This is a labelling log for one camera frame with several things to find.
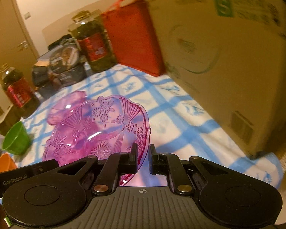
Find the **orange plastic bowl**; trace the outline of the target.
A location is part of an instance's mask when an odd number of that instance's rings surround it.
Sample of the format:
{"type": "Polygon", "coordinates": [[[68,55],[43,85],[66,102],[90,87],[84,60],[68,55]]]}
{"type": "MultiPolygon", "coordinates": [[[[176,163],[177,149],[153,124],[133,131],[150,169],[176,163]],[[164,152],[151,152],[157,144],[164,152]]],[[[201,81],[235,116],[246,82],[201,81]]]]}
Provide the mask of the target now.
{"type": "Polygon", "coordinates": [[[17,166],[8,153],[0,156],[0,173],[16,169],[17,166]]]}

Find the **green plastic bowl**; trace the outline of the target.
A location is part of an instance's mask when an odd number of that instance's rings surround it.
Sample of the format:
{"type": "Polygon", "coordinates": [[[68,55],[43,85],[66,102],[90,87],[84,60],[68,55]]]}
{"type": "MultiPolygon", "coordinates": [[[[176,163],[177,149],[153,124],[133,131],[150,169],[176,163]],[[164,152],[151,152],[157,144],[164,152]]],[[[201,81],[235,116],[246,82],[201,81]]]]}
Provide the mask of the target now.
{"type": "Polygon", "coordinates": [[[30,147],[31,138],[21,121],[14,124],[7,132],[2,149],[10,154],[23,155],[30,147]]]}

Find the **large pink plastic plate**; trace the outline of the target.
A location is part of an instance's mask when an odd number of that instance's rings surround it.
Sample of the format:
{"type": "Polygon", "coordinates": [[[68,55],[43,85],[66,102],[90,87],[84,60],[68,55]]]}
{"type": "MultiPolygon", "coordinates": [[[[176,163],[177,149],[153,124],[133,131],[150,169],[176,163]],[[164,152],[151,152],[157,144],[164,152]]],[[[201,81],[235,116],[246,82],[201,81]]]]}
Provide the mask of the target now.
{"type": "Polygon", "coordinates": [[[130,152],[137,144],[137,166],[147,156],[151,128],[146,110],[130,99],[112,95],[87,100],[56,123],[42,159],[60,166],[88,155],[106,160],[111,154],[130,152]]]}

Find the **blue white checkered tablecloth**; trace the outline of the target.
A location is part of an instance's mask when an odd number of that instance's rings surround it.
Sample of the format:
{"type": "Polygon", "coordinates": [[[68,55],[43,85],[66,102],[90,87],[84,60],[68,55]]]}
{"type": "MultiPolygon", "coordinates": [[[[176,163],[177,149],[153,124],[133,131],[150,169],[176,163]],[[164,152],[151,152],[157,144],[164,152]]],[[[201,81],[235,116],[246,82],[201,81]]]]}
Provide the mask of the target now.
{"type": "Polygon", "coordinates": [[[150,142],[157,152],[173,153],[181,159],[198,155],[238,172],[279,187],[284,172],[274,154],[248,159],[211,116],[169,76],[153,77],[136,69],[115,65],[79,83],[61,89],[44,101],[24,126],[33,138],[22,156],[14,156],[17,166],[40,162],[53,126],[47,121],[49,109],[62,97],[83,90],[88,98],[123,95],[147,111],[150,142]]]}

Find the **oil jug at table edge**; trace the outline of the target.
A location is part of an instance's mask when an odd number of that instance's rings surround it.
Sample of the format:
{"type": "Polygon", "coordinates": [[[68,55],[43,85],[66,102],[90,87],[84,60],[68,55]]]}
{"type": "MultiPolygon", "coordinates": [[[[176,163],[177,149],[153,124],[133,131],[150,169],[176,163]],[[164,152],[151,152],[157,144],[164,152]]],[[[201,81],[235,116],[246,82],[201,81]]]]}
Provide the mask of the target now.
{"type": "Polygon", "coordinates": [[[7,97],[17,109],[20,117],[28,118],[39,107],[40,101],[17,68],[4,64],[0,70],[1,84],[7,97]]]}

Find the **dark container under round one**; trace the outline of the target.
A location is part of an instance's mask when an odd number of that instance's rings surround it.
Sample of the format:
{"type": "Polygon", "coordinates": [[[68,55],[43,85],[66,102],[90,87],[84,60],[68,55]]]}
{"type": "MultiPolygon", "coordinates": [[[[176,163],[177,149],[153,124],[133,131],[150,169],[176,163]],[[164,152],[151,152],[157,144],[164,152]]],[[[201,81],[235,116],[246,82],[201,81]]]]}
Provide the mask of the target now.
{"type": "Polygon", "coordinates": [[[38,88],[38,92],[44,100],[47,100],[48,98],[56,94],[58,90],[52,85],[52,83],[46,83],[38,88]]]}

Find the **dark instant meal box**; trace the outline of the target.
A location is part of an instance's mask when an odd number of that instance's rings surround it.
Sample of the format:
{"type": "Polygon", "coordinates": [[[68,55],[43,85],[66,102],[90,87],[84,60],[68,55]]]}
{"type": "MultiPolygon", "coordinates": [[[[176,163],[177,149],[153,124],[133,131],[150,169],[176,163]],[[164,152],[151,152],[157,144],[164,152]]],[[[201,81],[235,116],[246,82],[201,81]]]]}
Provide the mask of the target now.
{"type": "Polygon", "coordinates": [[[55,80],[58,81],[60,86],[71,86],[76,84],[87,77],[85,67],[83,64],[79,64],[72,69],[58,74],[55,80]]]}

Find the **dark round food container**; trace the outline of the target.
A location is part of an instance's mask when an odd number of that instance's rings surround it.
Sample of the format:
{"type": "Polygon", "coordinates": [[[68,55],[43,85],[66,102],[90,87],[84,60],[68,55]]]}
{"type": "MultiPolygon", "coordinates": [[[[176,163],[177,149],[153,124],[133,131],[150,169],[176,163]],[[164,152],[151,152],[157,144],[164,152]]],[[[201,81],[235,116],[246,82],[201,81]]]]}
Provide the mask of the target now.
{"type": "Polygon", "coordinates": [[[49,60],[38,60],[32,67],[32,81],[36,87],[42,87],[51,83],[51,74],[49,71],[49,60]]]}

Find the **round instant rice bowl lid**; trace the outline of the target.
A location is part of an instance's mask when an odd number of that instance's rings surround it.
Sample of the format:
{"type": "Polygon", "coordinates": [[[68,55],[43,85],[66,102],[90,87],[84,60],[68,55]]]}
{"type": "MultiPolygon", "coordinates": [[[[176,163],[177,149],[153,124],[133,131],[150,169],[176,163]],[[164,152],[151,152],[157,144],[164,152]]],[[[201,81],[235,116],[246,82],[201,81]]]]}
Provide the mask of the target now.
{"type": "Polygon", "coordinates": [[[49,59],[49,66],[55,74],[61,74],[75,67],[80,61],[80,52],[75,44],[65,44],[49,59]]]}

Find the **oil jug beside red bag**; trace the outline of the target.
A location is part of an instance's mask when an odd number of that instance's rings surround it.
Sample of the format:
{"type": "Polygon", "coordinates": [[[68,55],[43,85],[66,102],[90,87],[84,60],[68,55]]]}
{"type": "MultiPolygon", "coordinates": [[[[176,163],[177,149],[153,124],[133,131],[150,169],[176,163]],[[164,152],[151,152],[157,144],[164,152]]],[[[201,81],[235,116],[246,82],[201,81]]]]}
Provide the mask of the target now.
{"type": "Polygon", "coordinates": [[[104,28],[101,12],[82,10],[72,17],[68,31],[76,39],[93,73],[99,73],[117,64],[104,28]]]}

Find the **large cardboard box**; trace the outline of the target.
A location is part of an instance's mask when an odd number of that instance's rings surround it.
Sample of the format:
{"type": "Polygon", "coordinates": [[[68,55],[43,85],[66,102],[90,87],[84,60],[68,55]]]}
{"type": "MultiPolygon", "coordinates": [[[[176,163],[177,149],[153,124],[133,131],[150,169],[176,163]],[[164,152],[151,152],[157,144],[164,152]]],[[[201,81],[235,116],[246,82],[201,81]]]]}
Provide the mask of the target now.
{"type": "Polygon", "coordinates": [[[286,150],[286,0],[146,0],[168,74],[252,159],[286,150]]]}

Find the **wooden door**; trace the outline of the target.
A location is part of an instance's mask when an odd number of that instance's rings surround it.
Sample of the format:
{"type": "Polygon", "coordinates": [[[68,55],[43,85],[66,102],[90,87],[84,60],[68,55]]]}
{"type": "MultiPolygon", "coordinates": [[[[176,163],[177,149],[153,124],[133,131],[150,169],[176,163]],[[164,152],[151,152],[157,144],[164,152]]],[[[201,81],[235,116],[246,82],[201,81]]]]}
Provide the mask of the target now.
{"type": "Polygon", "coordinates": [[[0,0],[0,70],[4,64],[15,67],[33,86],[32,67],[38,56],[16,0],[0,0]]]}

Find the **red gift bag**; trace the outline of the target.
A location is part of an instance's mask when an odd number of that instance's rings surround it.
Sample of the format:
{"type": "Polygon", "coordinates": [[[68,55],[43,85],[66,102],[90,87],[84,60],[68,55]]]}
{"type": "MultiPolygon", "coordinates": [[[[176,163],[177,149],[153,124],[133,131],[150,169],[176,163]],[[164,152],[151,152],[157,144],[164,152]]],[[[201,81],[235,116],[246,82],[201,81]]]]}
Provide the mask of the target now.
{"type": "Polygon", "coordinates": [[[102,21],[118,63],[154,77],[165,73],[145,0],[117,0],[102,13],[102,21]]]}

